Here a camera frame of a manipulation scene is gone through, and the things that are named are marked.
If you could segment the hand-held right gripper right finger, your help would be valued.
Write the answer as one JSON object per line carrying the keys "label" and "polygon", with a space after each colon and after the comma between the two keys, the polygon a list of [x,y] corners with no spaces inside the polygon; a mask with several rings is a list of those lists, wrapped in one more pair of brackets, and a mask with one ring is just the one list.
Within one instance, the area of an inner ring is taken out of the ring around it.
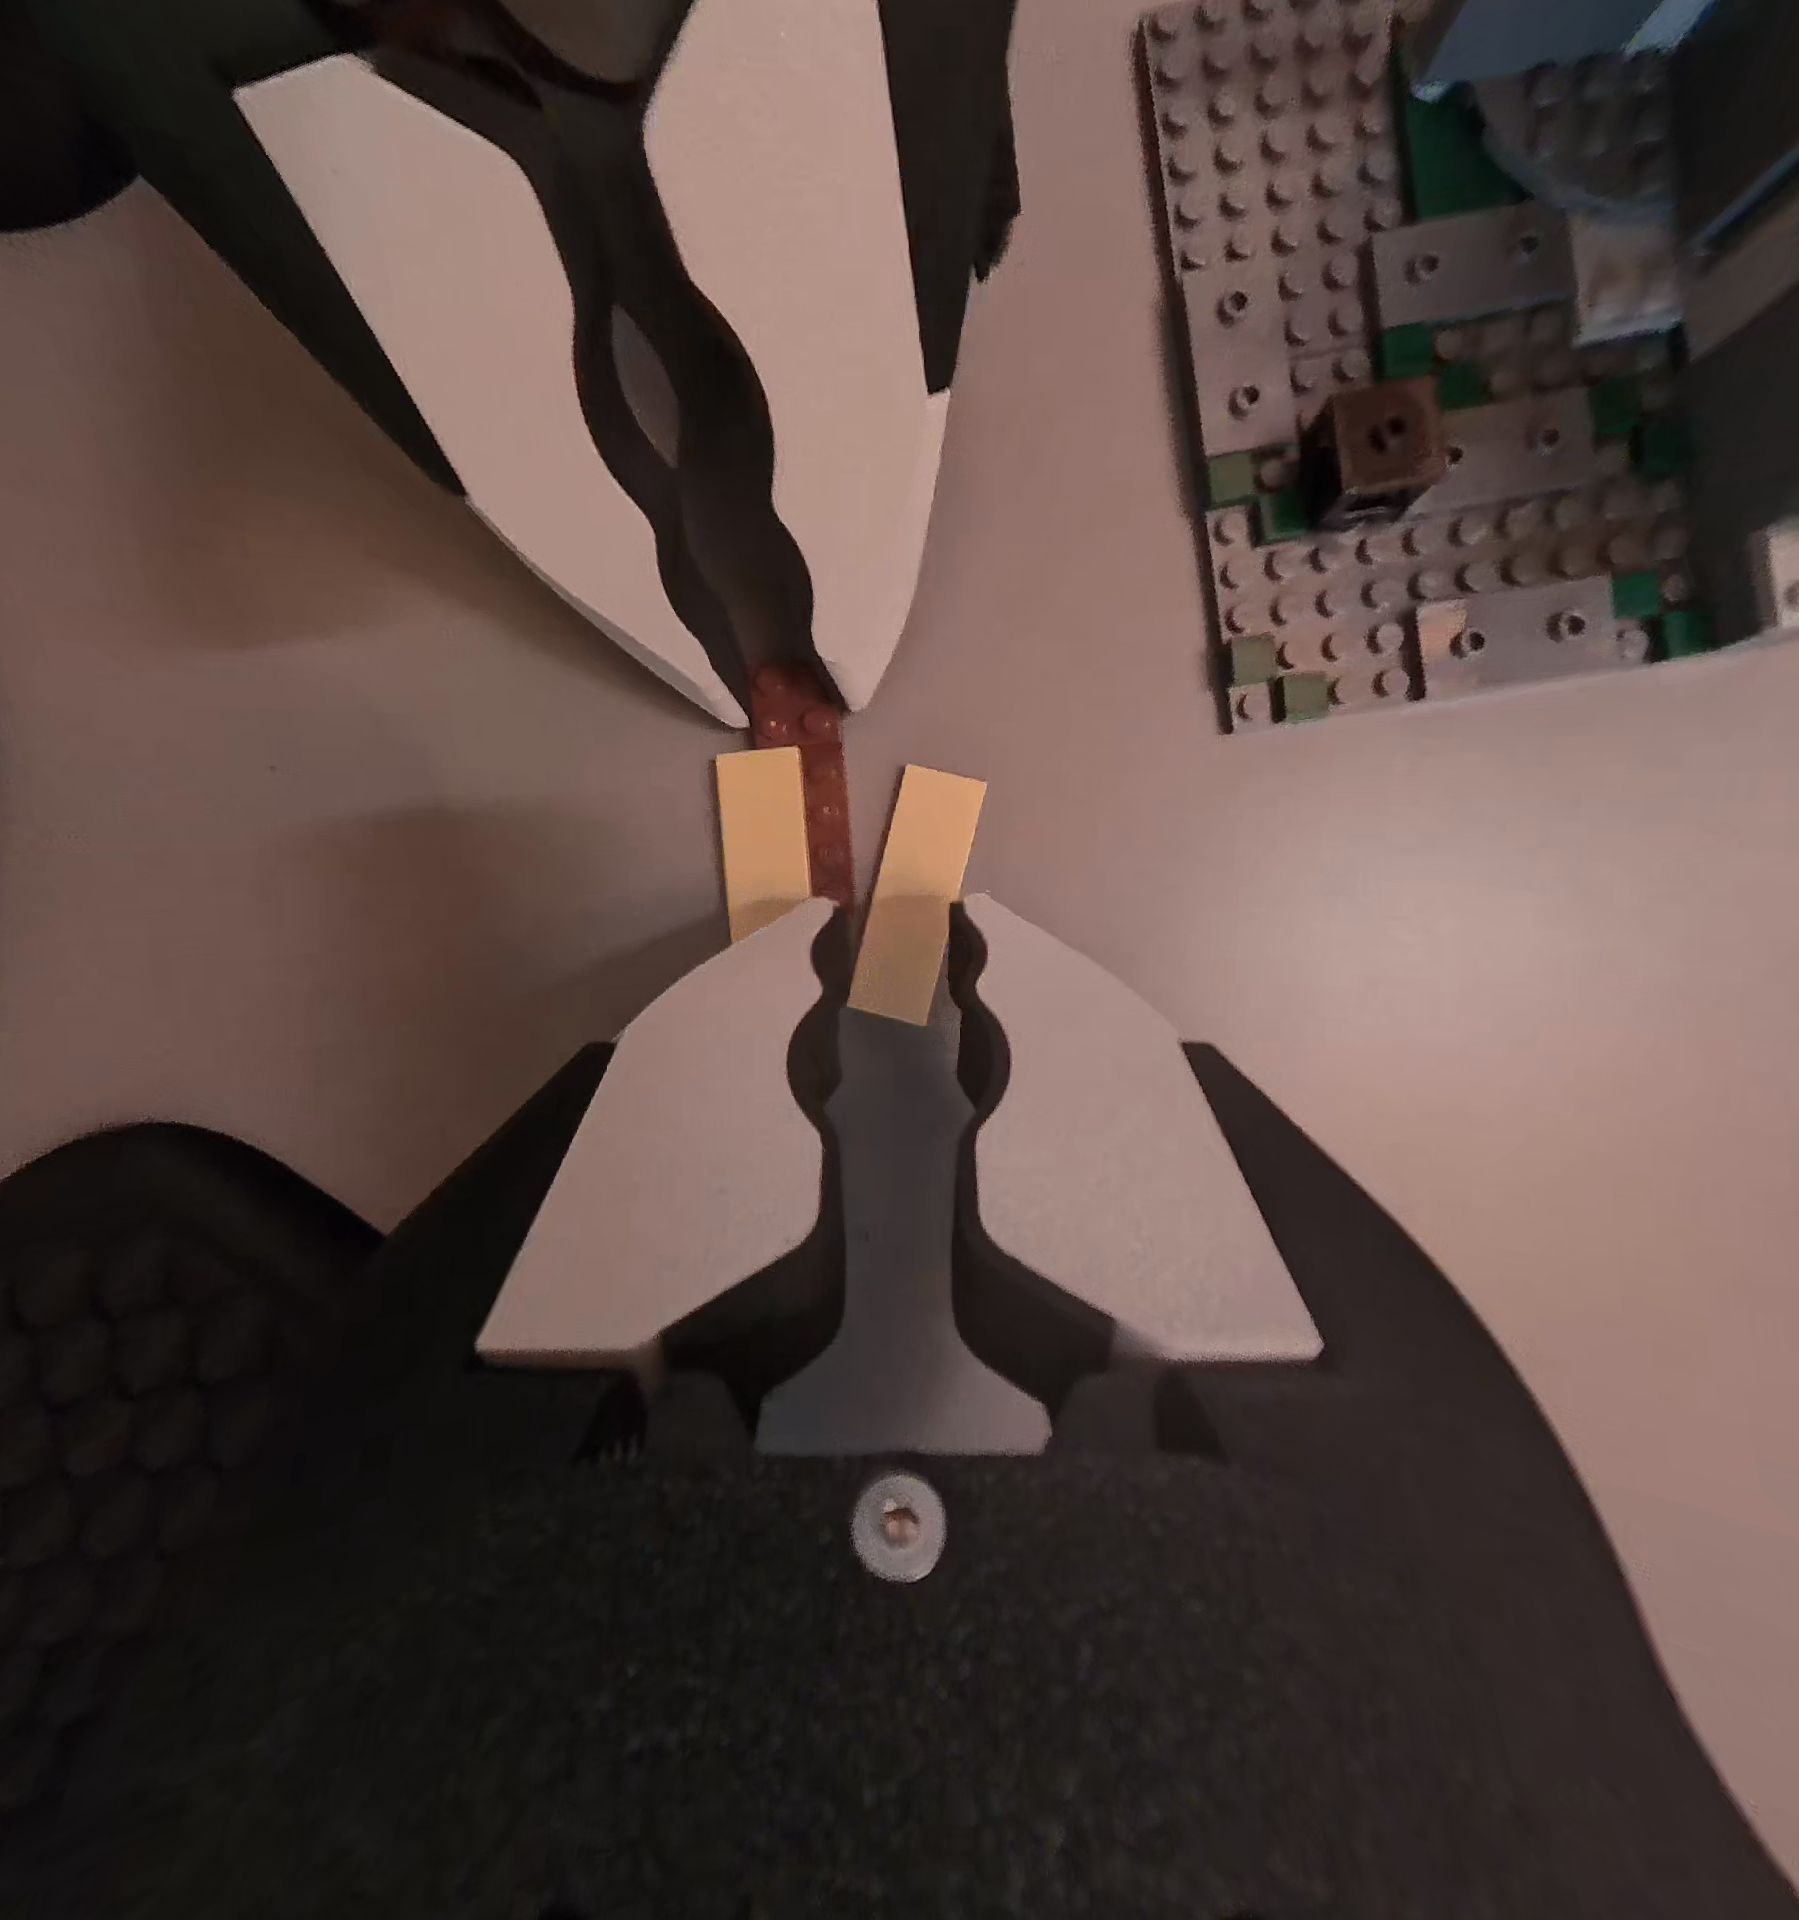
{"label": "hand-held right gripper right finger", "polygon": [[970,893],[954,1316],[990,1369],[1310,1364],[1324,1337],[1176,1026]]}

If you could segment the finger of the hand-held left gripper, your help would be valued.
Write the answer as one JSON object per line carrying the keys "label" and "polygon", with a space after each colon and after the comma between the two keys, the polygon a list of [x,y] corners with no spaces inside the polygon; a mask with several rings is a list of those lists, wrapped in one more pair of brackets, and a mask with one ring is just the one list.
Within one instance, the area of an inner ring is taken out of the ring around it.
{"label": "finger of the hand-held left gripper", "polygon": [[632,660],[748,725],[768,399],[646,139],[664,52],[338,52],[236,90],[470,510]]}
{"label": "finger of the hand-held left gripper", "polygon": [[682,264],[762,381],[816,656],[862,711],[912,616],[950,409],[928,389],[878,5],[690,3],[644,139]]}

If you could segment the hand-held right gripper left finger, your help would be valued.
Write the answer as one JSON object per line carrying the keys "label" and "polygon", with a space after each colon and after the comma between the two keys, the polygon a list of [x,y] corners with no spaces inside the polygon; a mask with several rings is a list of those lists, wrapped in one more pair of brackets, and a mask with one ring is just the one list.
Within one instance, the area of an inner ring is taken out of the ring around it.
{"label": "hand-held right gripper left finger", "polygon": [[838,1330],[850,919],[806,900],[620,1033],[490,1306],[494,1366],[786,1380]]}

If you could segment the tan smooth toy tile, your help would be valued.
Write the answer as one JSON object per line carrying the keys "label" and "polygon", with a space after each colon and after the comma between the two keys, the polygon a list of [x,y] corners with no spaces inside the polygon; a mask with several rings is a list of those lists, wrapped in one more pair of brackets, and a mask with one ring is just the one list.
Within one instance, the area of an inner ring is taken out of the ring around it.
{"label": "tan smooth toy tile", "polygon": [[986,795],[982,777],[904,767],[864,917],[852,1010],[928,1026]]}
{"label": "tan smooth toy tile", "polygon": [[720,754],[716,799],[728,937],[738,945],[814,891],[800,747]]}

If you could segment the brown studded toy plate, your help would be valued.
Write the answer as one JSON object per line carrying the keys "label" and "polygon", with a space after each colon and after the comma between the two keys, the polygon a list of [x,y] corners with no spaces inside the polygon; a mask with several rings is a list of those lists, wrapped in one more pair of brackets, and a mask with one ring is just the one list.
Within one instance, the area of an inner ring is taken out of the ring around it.
{"label": "brown studded toy plate", "polygon": [[844,707],[814,668],[764,663],[750,679],[754,744],[800,754],[812,889],[838,908],[858,908]]}

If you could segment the grey desk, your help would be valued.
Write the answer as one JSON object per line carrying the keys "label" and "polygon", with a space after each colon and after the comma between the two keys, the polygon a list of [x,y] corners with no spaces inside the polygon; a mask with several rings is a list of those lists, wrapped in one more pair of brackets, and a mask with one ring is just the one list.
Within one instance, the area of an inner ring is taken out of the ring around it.
{"label": "grey desk", "polygon": [[[1020,3],[912,627],[972,882],[1434,1256],[1799,1886],[1799,639],[1222,737],[1138,3]],[[0,235],[0,1179],[178,1120],[394,1227],[716,944],[720,732],[144,185]]]}

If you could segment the grey toy brick building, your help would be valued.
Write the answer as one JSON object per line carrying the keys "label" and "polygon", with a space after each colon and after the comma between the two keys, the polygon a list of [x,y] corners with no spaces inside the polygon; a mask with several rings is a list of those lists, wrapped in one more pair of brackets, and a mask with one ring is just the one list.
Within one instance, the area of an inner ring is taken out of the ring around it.
{"label": "grey toy brick building", "polygon": [[1136,53],[1226,736],[1799,635],[1799,3]]}

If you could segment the person's black clothing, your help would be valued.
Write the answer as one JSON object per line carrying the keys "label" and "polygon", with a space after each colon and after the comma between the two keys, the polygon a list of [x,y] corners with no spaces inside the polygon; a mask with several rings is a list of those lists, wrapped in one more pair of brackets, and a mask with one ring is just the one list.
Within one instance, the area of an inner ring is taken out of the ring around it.
{"label": "person's black clothing", "polygon": [[246,1520],[382,1242],[186,1121],[0,1179],[0,1868],[48,1830],[176,1575]]}

